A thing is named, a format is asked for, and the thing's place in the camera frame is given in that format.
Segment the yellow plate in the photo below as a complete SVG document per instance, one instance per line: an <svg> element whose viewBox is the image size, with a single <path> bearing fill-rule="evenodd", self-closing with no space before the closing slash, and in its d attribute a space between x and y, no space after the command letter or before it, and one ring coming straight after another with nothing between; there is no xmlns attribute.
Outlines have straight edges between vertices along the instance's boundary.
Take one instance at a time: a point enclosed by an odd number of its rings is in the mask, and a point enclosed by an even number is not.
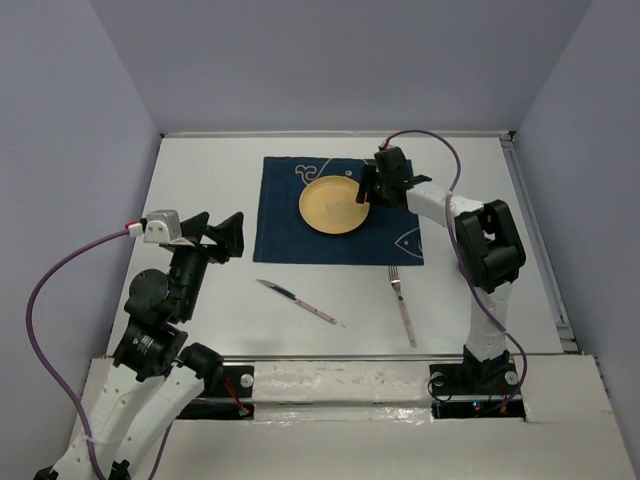
<svg viewBox="0 0 640 480"><path fill-rule="evenodd" d="M299 197L298 208L312 229L342 235L358 229L366 221L370 205L359 204L359 184L348 177L330 175L312 181Z"/></svg>

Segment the blue embroidered cloth placemat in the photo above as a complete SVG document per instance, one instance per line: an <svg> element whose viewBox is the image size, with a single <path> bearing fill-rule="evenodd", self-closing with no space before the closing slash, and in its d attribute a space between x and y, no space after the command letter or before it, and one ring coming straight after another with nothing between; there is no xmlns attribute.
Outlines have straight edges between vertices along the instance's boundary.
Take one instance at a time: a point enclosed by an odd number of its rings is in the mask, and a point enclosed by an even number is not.
<svg viewBox="0 0 640 480"><path fill-rule="evenodd" d="M321 233L304 220L299 197L311 181L339 175L356 182L371 159L266 157L257 214L253 260L259 263L420 266L418 216L397 208L374 206L354 231Z"/></svg>

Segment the knife with pink handle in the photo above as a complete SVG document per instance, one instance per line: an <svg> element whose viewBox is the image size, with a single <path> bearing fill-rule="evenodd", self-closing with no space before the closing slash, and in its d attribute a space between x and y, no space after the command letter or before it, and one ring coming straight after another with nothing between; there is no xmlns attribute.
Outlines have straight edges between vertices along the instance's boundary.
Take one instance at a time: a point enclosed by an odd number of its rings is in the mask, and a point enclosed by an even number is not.
<svg viewBox="0 0 640 480"><path fill-rule="evenodd" d="M331 315L319 310L318 308L316 308L315 306L309 304L308 302L305 302L304 300L300 299L298 296L296 296L293 292L291 292L290 290L287 290L285 288L283 288L282 286L265 280L265 279L257 279L256 282L260 285L262 285L263 287L267 288L268 290L270 290L271 292L285 298L286 300L288 300L289 302L297 305L298 307L302 308L303 310L311 313L312 315L314 315L315 317L318 317L320 319L322 319L323 321L334 325L334 326L340 326L342 328L345 328L345 325L343 323L339 323L334 317L332 317Z"/></svg>

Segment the fork with pink handle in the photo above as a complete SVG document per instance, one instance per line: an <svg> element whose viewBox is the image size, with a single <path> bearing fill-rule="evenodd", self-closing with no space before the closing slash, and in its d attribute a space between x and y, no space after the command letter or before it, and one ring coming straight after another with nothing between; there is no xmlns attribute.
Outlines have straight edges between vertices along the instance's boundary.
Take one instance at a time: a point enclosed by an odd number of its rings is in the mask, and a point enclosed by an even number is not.
<svg viewBox="0 0 640 480"><path fill-rule="evenodd" d="M391 288L393 289L396 295L398 308L399 308L401 318L404 324L404 328L408 337L409 345L412 348L416 348L417 341L415 337L414 328L411 322L411 318L404 300L404 295L402 293L401 280L399 278L398 267L389 266L388 275L389 275L389 282L390 282Z"/></svg>

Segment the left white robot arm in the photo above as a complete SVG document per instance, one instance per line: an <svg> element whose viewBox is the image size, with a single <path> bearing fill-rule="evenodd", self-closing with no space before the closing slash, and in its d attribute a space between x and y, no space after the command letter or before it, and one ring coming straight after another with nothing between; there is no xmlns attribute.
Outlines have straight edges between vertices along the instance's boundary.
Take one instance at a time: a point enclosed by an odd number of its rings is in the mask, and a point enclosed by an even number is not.
<svg viewBox="0 0 640 480"><path fill-rule="evenodd" d="M36 478L131 479L153 446L165 446L182 410L219 388L222 356L200 343L188 344L187 333L178 326L192 318L208 266L242 256L243 223L240 212L213 226L206 212L180 220L174 210L156 210L67 255L38 281L26 306L28 339L73 403L81 427L63 456ZM172 257L167 270L146 269L131 281L124 305L127 326L98 398L86 410L36 339L35 301L53 274L79 253L121 237L141 238Z"/></svg>

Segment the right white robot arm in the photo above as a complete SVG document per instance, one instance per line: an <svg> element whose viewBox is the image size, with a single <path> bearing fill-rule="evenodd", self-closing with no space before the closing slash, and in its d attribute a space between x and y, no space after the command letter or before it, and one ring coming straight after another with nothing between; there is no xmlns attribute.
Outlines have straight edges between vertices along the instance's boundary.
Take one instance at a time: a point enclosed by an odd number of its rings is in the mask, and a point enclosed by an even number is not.
<svg viewBox="0 0 640 480"><path fill-rule="evenodd" d="M447 230L472 296L470 329L457 376L468 390L482 392L509 364L508 301L526 253L508 204L483 203L455 193L462 164L457 153L453 157L455 174L445 189L428 176L413 174L399 147L382 146L374 163L362 170L356 202L404 207Z"/></svg>

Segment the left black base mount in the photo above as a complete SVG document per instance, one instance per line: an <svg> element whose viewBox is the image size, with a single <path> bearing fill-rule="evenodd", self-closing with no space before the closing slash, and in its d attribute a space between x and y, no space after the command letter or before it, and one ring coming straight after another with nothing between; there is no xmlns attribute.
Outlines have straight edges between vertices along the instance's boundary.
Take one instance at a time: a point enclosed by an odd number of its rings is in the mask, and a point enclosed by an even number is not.
<svg viewBox="0 0 640 480"><path fill-rule="evenodd" d="M244 421L254 417L255 366L248 363L225 364L221 379L192 400L178 420Z"/></svg>

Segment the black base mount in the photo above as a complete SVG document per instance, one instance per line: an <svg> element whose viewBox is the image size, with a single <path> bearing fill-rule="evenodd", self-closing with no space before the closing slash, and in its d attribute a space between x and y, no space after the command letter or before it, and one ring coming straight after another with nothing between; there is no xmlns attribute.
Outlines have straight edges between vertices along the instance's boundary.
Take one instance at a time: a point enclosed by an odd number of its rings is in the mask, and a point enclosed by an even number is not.
<svg viewBox="0 0 640 480"><path fill-rule="evenodd" d="M427 390L436 419L525 419L519 376L508 357L429 366Z"/></svg>
<svg viewBox="0 0 640 480"><path fill-rule="evenodd" d="M192 400L178 420L244 421L254 417L255 366L248 363L225 364L221 379Z"/></svg>

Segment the metal table edge rail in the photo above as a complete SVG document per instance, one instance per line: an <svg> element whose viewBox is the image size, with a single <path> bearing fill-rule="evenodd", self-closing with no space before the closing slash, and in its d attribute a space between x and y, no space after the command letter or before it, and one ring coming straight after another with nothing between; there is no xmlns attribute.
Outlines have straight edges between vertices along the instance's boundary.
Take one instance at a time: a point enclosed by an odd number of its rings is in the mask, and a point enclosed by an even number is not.
<svg viewBox="0 0 640 480"><path fill-rule="evenodd" d="M393 355L224 355L226 363L251 362L383 362L383 361L425 361L453 362L463 359L461 354L393 354Z"/></svg>

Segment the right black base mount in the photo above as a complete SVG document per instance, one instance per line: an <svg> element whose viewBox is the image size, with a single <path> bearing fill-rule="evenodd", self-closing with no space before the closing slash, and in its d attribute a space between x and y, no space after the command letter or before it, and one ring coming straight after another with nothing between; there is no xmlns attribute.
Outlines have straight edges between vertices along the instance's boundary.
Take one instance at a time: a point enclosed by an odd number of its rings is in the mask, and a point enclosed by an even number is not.
<svg viewBox="0 0 640 480"><path fill-rule="evenodd" d="M519 376L508 357L429 366L427 390L436 419L525 419Z"/></svg>

